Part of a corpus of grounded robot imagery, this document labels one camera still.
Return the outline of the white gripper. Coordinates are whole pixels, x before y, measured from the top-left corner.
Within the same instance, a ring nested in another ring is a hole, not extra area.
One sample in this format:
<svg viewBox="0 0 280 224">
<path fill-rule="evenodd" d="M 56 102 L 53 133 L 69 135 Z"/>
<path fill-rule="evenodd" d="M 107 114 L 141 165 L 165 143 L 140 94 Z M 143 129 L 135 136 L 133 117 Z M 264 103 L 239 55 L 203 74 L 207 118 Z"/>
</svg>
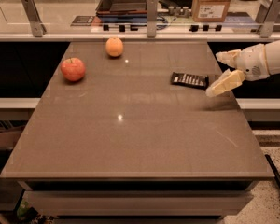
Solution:
<svg viewBox="0 0 280 224">
<path fill-rule="evenodd" d="M 216 97 L 242 85 L 243 81 L 256 81 L 267 78 L 270 74 L 267 68 L 265 45 L 257 44 L 240 51 L 234 49 L 216 54 L 219 62 L 239 70 L 224 71 L 221 75 L 211 75 L 210 84 L 206 89 L 208 97 Z"/>
</svg>

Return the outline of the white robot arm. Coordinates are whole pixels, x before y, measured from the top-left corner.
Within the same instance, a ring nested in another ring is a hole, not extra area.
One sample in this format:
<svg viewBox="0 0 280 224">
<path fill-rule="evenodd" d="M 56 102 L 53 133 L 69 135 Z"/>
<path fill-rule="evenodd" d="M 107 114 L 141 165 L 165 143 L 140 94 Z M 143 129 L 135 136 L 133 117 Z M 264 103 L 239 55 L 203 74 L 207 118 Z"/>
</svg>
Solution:
<svg viewBox="0 0 280 224">
<path fill-rule="evenodd" d="M 216 58 L 233 68 L 233 71 L 226 70 L 206 89 L 208 97 L 216 97 L 240 87 L 245 80 L 262 80 L 280 74 L 280 40 L 259 43 L 245 49 L 221 51 L 216 54 Z"/>
</svg>

